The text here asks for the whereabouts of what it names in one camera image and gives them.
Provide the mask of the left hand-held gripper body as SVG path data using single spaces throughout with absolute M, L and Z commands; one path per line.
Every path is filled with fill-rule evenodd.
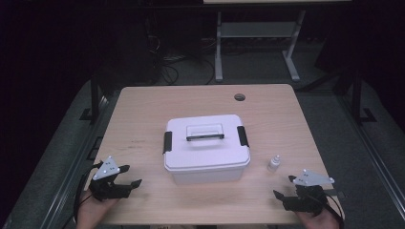
M 115 179 L 119 174 L 116 170 L 119 166 L 112 156 L 108 156 L 93 175 L 89 188 L 93 197 L 97 200 L 112 198 L 128 198 L 131 189 L 130 184 L 115 184 Z

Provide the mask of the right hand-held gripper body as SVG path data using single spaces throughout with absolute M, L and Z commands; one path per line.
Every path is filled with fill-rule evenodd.
M 323 189 L 324 184 L 333 183 L 332 177 L 304 169 L 293 183 L 296 188 L 296 197 L 291 197 L 290 201 L 283 202 L 283 206 L 287 211 L 312 213 L 315 216 L 318 216 L 324 209 L 334 213 Z

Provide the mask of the white plastic storage box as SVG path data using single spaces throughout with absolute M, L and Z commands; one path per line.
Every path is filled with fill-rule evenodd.
M 171 171 L 169 173 L 178 185 L 213 183 L 239 180 L 246 168 L 246 165 L 201 169 L 196 171 Z

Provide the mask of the person's right hand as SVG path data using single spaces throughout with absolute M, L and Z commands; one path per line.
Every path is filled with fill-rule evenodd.
M 318 216 L 306 212 L 295 212 L 295 215 L 306 229 L 339 229 L 339 222 L 327 210 L 323 210 Z

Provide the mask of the person's left hand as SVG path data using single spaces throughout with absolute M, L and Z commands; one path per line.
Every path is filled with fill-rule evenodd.
M 77 212 L 76 229 L 95 229 L 118 203 L 116 198 L 99 201 L 93 197 L 90 190 L 84 193 L 81 201 Z

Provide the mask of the small white dropper bottle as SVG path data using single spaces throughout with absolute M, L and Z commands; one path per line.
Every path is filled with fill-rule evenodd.
M 274 156 L 274 157 L 270 160 L 270 162 L 268 163 L 267 169 L 268 169 L 270 172 L 276 172 L 277 169 L 278 169 L 279 166 L 280 166 L 280 163 L 281 163 L 281 158 L 280 158 L 280 156 L 279 156 L 279 155 Z

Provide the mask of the black metal stand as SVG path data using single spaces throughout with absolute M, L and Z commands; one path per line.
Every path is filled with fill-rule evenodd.
M 108 83 L 105 76 L 100 73 L 94 74 L 90 79 L 91 107 L 82 112 L 80 119 L 88 120 L 91 125 L 95 124 L 101 115 L 108 93 Z
M 341 96 L 351 94 L 350 113 L 356 124 L 376 121 L 370 109 L 361 107 L 362 78 L 359 70 L 346 68 L 339 73 L 333 92 Z

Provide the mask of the grey metal floor rail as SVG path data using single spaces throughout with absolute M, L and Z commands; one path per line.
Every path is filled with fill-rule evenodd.
M 369 137 L 368 133 L 364 129 L 363 124 L 353 117 L 351 104 L 349 103 L 348 99 L 342 96 L 338 96 L 337 100 L 341 105 L 343 111 L 345 112 L 346 116 L 348 117 L 351 125 L 357 132 L 364 147 L 366 148 L 371 163 L 377 172 L 379 180 L 382 182 L 386 191 L 388 192 L 397 212 L 405 221 L 405 194 L 398 186 L 386 163 L 383 161 L 375 145 L 373 144 L 372 139 Z
M 75 205 L 80 202 L 87 178 L 93 171 L 93 164 L 98 163 L 96 155 L 107 128 L 107 118 L 111 116 L 107 112 L 108 107 L 107 99 L 97 122 L 93 125 L 90 122 L 87 124 L 79 148 L 74 150 L 73 160 L 61 186 L 57 189 L 40 229 L 67 229 L 70 224 L 75 224 Z

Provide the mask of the white metal frame table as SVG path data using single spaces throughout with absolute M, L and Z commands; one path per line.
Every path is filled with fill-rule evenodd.
M 303 27 L 307 9 L 312 6 L 348 3 L 351 0 L 202 0 L 205 7 L 242 8 L 248 7 L 264 10 L 275 7 L 295 7 L 298 10 L 294 20 L 289 21 L 253 21 L 224 22 L 224 9 L 218 9 L 216 21 L 216 50 L 214 55 L 214 74 L 217 82 L 224 80 L 222 61 L 222 41 L 225 38 L 288 38 L 288 47 L 282 51 L 284 62 L 293 82 L 301 80 L 294 65 L 292 55 Z

